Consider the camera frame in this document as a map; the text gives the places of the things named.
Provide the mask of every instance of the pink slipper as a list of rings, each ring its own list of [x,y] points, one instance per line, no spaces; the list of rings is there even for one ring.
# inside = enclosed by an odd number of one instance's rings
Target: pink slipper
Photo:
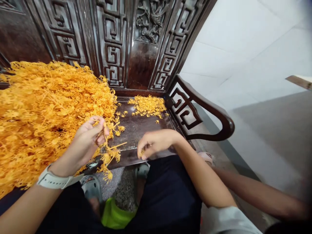
[[[199,152],[199,156],[201,156],[206,162],[209,162],[211,166],[214,166],[213,156],[208,152]]]

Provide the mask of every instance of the finger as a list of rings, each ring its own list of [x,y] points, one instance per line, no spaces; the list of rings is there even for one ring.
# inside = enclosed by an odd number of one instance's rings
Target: finger
[[[108,127],[105,127],[105,129],[104,129],[104,135],[105,135],[106,137],[108,137],[108,136],[110,135],[110,129],[109,129]]]
[[[86,123],[93,125],[96,123],[96,120],[100,120],[100,118],[101,118],[100,116],[93,115]]]
[[[97,139],[97,145],[102,145],[105,142],[105,137],[100,135]]]
[[[158,145],[157,144],[152,145],[151,147],[149,147],[147,150],[144,151],[142,155],[142,160],[148,159],[150,156],[157,153],[158,151],[159,151]]]
[[[94,137],[95,135],[97,135],[100,131],[103,130],[103,125],[104,125],[104,118],[101,116],[98,116],[98,119],[100,120],[100,122],[95,125],[92,129],[88,130],[86,133],[90,136],[90,137]]]
[[[137,144],[137,158],[141,158],[141,152],[143,148],[148,144],[148,135],[144,134],[142,139]]]

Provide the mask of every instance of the white wall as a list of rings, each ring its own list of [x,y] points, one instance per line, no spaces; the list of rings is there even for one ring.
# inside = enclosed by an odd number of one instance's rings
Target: white wall
[[[309,13],[308,0],[218,0],[180,73],[228,111],[229,141],[260,179],[298,197],[312,155],[312,92],[285,78],[312,76]]]

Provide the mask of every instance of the leg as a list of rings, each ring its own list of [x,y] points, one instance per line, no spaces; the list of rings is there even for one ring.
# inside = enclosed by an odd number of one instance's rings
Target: leg
[[[202,201],[179,156],[149,164],[140,206],[126,230],[199,233]]]
[[[24,191],[13,190],[0,200],[3,214]],[[110,233],[114,230],[103,227],[91,204],[85,198],[80,183],[64,189],[36,233]]]
[[[199,153],[210,166],[213,166],[212,155]],[[307,205],[260,181],[243,175],[212,167],[222,182],[237,196],[277,219],[297,220],[308,217]]]

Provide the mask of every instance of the white watch strap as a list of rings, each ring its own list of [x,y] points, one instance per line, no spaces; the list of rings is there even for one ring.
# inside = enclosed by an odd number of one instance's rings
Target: white watch strap
[[[81,178],[84,176],[83,174],[73,177],[73,176],[69,176],[69,177],[58,177],[56,175],[54,175],[52,172],[48,171],[48,168],[51,166],[52,164],[48,165],[45,170],[41,173],[41,175],[39,176],[38,182],[37,184],[49,189],[64,189],[76,182],[78,182],[79,180],[81,180]]]

